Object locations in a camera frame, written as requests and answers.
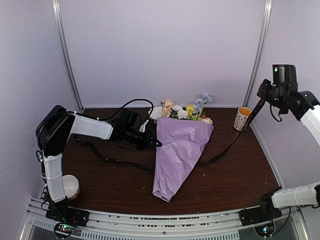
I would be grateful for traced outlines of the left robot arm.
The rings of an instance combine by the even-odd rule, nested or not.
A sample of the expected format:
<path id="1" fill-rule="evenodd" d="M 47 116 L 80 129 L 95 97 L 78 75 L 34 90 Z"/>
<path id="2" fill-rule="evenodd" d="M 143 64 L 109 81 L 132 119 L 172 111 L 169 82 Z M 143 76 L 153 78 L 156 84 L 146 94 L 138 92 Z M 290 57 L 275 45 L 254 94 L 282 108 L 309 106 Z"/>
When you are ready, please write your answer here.
<path id="1" fill-rule="evenodd" d="M 36 158 L 41 164 L 41 176 L 50 199 L 56 203 L 52 213 L 61 222 L 72 218 L 72 211 L 62 201 L 67 199 L 63 185 L 62 158 L 70 137 L 79 142 L 79 136 L 133 145 L 137 150 L 161 147 L 157 138 L 157 125 L 146 119 L 135 127 L 140 115 L 127 108 L 118 111 L 118 118 L 94 118 L 56 105 L 35 130 L 38 149 Z"/>

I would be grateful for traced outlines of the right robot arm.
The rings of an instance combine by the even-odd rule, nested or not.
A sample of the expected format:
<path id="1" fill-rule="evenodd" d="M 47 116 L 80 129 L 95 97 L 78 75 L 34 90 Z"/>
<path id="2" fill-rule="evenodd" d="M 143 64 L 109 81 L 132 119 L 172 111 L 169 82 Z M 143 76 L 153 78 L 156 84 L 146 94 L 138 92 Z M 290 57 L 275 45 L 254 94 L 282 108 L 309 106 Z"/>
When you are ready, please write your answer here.
<path id="1" fill-rule="evenodd" d="M 279 109 L 279 115 L 291 112 L 297 121 L 320 143 L 320 101 L 310 91 L 298 91 L 296 67 L 292 64 L 274 64 L 273 81 L 264 79 L 257 96 L 271 107 Z M 256 210 L 259 220 L 268 220 L 276 209 L 294 206 L 320 206 L 320 182 L 293 188 L 276 190 Z"/>

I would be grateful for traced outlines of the pink wrapping paper sheet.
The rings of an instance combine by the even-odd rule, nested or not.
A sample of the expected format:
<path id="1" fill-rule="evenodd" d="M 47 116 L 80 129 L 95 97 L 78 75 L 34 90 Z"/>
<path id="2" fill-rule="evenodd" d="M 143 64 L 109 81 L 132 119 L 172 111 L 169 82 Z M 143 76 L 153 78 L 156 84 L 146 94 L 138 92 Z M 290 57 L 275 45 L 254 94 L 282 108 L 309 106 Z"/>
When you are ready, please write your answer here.
<path id="1" fill-rule="evenodd" d="M 170 202 L 200 159 L 213 133 L 210 123 L 161 117 L 156 136 L 162 143 L 156 148 L 152 194 Z"/>

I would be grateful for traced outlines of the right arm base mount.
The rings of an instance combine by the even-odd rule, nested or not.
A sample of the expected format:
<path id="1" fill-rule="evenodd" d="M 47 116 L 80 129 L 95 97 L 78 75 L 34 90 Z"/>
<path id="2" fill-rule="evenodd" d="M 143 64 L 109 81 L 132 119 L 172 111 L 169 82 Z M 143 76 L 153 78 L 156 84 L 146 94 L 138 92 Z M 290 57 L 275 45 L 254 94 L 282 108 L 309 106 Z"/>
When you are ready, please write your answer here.
<path id="1" fill-rule="evenodd" d="M 241 211 L 239 211 L 238 214 L 243 227 L 268 221 L 270 222 L 276 218 L 280 218 L 283 215 L 282 211 L 278 208 L 266 210 L 261 206 L 253 208 L 243 208 Z"/>

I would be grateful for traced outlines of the scalloped white bowl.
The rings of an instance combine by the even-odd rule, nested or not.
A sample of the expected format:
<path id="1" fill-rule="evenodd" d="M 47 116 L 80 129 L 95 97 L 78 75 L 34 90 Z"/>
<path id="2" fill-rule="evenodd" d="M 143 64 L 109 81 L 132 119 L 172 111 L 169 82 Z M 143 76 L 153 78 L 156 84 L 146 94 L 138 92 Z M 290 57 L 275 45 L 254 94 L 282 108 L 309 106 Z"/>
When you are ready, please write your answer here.
<path id="1" fill-rule="evenodd" d="M 157 120 L 163 116 L 163 107 L 160 106 L 154 106 L 148 111 L 148 117 L 152 120 Z"/>

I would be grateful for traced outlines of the peach flower stem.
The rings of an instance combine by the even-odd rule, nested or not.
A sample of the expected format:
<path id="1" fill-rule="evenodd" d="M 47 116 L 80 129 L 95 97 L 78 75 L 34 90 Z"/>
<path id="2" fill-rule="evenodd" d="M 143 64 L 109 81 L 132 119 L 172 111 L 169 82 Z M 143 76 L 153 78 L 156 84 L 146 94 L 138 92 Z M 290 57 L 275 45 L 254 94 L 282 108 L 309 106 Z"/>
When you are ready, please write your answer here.
<path id="1" fill-rule="evenodd" d="M 166 99 L 163 100 L 161 102 L 161 106 L 162 106 L 162 117 L 166 117 L 168 118 L 171 115 L 171 110 L 173 108 L 173 106 L 175 105 L 175 103 L 170 100 L 170 99 Z"/>

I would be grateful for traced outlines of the blue flower stem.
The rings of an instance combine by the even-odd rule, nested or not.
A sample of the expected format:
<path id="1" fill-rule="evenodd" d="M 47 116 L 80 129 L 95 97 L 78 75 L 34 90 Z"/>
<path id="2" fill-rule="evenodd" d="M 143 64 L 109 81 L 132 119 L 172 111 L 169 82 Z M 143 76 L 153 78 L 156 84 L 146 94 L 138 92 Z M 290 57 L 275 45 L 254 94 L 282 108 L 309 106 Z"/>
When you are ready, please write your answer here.
<path id="1" fill-rule="evenodd" d="M 196 117 L 195 119 L 197 121 L 200 120 L 202 112 L 203 112 L 203 110 L 205 108 L 205 105 L 207 103 L 210 103 L 211 101 L 212 101 L 212 98 L 211 98 L 211 96 L 210 96 L 210 94 L 208 92 L 202 93 L 201 97 L 198 97 L 195 100 L 195 108 L 196 108 L 196 110 L 195 110 L 194 113 L 195 113 L 195 117 Z"/>

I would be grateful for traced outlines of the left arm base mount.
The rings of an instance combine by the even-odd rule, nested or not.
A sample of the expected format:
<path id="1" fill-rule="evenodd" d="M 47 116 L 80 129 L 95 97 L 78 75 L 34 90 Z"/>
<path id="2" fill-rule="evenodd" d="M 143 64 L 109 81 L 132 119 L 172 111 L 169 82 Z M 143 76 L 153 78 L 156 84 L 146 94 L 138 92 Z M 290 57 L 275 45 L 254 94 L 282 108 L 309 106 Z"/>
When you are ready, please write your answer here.
<path id="1" fill-rule="evenodd" d="M 54 209 L 49 209 L 45 217 L 57 222 L 67 223 L 72 226 L 86 227 L 89 220 L 90 213 L 86 210 L 79 210 L 75 208 L 68 208 L 67 213 L 61 216 Z"/>

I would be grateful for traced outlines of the patterned mug orange inside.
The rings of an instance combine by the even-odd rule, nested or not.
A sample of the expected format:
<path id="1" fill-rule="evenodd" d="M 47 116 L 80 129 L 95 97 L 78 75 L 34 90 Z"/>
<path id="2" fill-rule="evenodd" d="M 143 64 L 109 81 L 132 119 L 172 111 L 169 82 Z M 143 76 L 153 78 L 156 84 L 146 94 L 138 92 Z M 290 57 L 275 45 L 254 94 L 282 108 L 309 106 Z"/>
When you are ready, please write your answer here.
<path id="1" fill-rule="evenodd" d="M 233 127 L 235 130 L 237 131 L 241 131 L 247 121 L 247 119 L 249 118 L 249 116 L 251 115 L 252 111 L 247 108 L 247 107 L 239 107 L 237 109 L 237 113 L 233 122 Z"/>

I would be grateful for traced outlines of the black printed ribbon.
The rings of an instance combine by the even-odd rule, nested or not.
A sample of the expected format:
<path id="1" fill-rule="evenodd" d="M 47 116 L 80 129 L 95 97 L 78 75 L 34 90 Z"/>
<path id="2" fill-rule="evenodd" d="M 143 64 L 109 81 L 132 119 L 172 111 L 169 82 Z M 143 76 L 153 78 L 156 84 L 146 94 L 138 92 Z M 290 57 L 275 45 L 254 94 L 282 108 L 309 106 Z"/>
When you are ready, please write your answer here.
<path id="1" fill-rule="evenodd" d="M 248 119 L 246 120 L 244 127 L 242 128 L 242 130 L 240 131 L 240 133 L 238 134 L 238 136 L 234 139 L 234 141 L 228 146 L 226 147 L 222 152 L 220 152 L 219 154 L 217 154 L 216 156 L 214 156 L 213 158 L 211 158 L 209 161 L 206 162 L 197 162 L 196 163 L 196 167 L 206 167 L 209 165 L 212 165 L 214 163 L 216 163 L 219 159 L 221 159 L 222 157 L 224 157 L 226 155 L 226 153 L 230 150 L 230 148 L 235 144 L 235 142 L 240 138 L 240 136 L 246 131 L 247 127 L 250 125 L 250 123 L 253 121 L 253 119 L 257 116 L 257 114 L 260 112 L 260 110 L 262 109 L 262 107 L 264 106 L 264 104 L 266 103 L 265 100 L 260 99 L 259 102 L 257 103 L 257 105 L 254 107 L 252 113 L 250 114 L 250 116 L 248 117 Z M 99 152 L 99 150 L 94 146 L 93 143 L 89 142 L 89 141 L 85 141 L 82 140 L 80 138 L 78 138 L 77 135 L 73 136 L 73 139 L 76 143 L 83 143 L 85 145 L 87 145 L 90 150 L 100 159 L 102 160 L 104 163 L 107 164 L 114 164 L 114 165 L 130 165 L 132 167 L 138 168 L 140 170 L 143 171 L 147 171 L 147 172 L 153 172 L 154 170 L 142 165 L 140 163 L 136 163 L 136 162 L 130 162 L 130 161 L 123 161 L 120 159 L 115 159 L 115 158 L 106 158 L 103 157 L 103 155 Z"/>

